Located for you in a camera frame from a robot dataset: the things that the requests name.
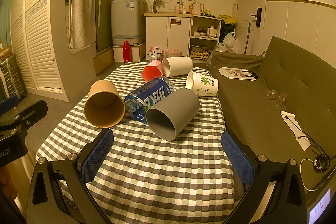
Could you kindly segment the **white plastic bag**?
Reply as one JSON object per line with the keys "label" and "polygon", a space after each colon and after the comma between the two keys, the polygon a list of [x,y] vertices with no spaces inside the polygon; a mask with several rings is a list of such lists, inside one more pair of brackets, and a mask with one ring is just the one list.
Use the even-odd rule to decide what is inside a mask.
{"label": "white plastic bag", "polygon": [[238,53],[239,52],[239,42],[235,38],[235,32],[228,33],[223,42],[218,43],[215,47],[215,51],[219,52],[229,52]]}

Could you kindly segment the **grey checkered tablecloth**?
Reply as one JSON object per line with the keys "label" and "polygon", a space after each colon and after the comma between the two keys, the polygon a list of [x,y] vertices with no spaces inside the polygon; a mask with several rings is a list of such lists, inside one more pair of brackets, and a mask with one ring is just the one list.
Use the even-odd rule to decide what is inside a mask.
{"label": "grey checkered tablecloth", "polygon": [[233,169],[221,147],[218,97],[202,97],[173,141],[126,114],[87,188],[113,223],[222,223],[234,207]]}

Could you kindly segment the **clear glass on sofa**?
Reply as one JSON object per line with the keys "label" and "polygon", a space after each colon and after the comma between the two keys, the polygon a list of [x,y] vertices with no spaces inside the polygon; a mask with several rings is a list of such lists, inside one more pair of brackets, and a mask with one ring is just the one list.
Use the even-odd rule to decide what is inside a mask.
{"label": "clear glass on sofa", "polygon": [[268,100],[276,100],[278,98],[278,92],[276,92],[274,89],[267,89],[265,97]]}
{"label": "clear glass on sofa", "polygon": [[276,99],[277,106],[278,107],[285,107],[287,98],[288,98],[288,94],[286,92],[281,92]]}

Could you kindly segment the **lit device screen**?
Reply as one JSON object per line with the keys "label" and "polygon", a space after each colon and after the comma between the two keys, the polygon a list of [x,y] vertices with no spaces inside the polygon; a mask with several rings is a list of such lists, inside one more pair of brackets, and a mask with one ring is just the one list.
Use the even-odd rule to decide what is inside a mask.
{"label": "lit device screen", "polygon": [[332,205],[331,190],[328,189],[317,204],[309,211],[308,224],[325,223]]}

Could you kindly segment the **white kitchen cabinet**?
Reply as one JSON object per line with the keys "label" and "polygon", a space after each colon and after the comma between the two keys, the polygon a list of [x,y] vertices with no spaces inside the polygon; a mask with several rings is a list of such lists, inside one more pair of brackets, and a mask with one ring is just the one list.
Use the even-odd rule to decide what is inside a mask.
{"label": "white kitchen cabinet", "polygon": [[169,12],[150,12],[146,19],[146,59],[151,47],[162,50],[180,50],[189,55],[192,15]]}

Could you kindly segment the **white washing machine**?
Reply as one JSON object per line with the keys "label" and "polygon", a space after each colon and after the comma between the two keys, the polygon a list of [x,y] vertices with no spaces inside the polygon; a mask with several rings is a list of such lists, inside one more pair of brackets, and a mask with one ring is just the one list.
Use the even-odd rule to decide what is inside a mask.
{"label": "white washing machine", "polygon": [[141,44],[145,35],[145,0],[114,0],[111,6],[111,28],[114,46]]}

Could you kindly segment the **white electric kettle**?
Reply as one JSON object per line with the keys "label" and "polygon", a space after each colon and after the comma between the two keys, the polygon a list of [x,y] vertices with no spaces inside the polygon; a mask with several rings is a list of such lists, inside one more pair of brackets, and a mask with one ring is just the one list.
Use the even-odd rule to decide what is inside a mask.
{"label": "white electric kettle", "polygon": [[193,15],[201,15],[204,10],[204,4],[201,2],[193,3]]}

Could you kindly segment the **hanging grey towel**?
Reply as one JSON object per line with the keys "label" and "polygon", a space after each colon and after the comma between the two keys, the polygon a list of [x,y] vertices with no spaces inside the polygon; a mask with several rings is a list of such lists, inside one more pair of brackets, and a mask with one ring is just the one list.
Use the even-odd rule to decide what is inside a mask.
{"label": "hanging grey towel", "polygon": [[83,48],[95,41],[95,0],[70,0],[70,48]]}

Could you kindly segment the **red thermos bottle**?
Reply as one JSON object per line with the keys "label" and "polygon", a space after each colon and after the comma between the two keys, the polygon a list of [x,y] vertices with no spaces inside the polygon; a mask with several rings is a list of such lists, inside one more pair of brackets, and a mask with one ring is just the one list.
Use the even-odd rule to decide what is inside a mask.
{"label": "red thermos bottle", "polygon": [[123,42],[122,51],[123,51],[123,61],[125,63],[130,62],[131,61],[131,47],[127,40]]}

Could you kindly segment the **small printed carton box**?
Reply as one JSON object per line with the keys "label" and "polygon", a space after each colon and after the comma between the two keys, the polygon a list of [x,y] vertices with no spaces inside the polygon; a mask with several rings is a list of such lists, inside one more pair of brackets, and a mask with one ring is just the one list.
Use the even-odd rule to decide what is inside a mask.
{"label": "small printed carton box", "polygon": [[161,47],[151,47],[149,50],[149,60],[150,62],[157,60],[162,61],[162,48]]}

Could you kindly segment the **olive green sofa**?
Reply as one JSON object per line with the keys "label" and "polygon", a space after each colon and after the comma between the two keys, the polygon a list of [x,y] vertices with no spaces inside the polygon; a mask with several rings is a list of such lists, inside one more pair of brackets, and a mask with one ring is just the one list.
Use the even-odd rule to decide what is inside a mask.
{"label": "olive green sofa", "polygon": [[335,68],[315,54],[273,37],[265,56],[214,52],[211,74],[228,129],[256,154],[295,159],[314,206],[335,192],[335,162],[314,170],[319,153],[335,158]]}

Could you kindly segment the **blue drink can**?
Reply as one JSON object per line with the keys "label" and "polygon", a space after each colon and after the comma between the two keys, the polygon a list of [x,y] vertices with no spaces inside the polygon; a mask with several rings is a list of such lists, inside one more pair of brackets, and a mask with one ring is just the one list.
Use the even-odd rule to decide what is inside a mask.
{"label": "blue drink can", "polygon": [[147,123],[147,110],[169,96],[173,91],[174,85],[167,77],[155,77],[126,96],[126,111],[135,120]]}

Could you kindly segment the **grey plastic cup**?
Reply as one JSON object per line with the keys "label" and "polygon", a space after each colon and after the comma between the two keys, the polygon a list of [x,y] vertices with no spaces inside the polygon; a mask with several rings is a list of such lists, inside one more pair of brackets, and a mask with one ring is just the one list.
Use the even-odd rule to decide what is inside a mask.
{"label": "grey plastic cup", "polygon": [[187,88],[180,88],[149,108],[146,121],[155,135],[172,141],[194,118],[199,107],[198,96]]}

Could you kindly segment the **white cup with green print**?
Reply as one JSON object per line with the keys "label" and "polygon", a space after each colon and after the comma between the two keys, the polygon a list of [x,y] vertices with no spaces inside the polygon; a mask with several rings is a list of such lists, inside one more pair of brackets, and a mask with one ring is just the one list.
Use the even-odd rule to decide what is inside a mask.
{"label": "white cup with green print", "polygon": [[197,96],[216,96],[219,83],[218,80],[210,76],[189,71],[186,80],[186,88],[193,91]]}

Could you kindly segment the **open white shelf unit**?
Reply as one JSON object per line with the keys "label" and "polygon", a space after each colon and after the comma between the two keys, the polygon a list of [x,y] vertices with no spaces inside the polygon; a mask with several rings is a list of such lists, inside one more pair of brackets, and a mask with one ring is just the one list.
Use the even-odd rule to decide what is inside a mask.
{"label": "open white shelf unit", "polygon": [[191,21],[189,57],[205,63],[219,42],[222,20],[216,17],[193,15]]}

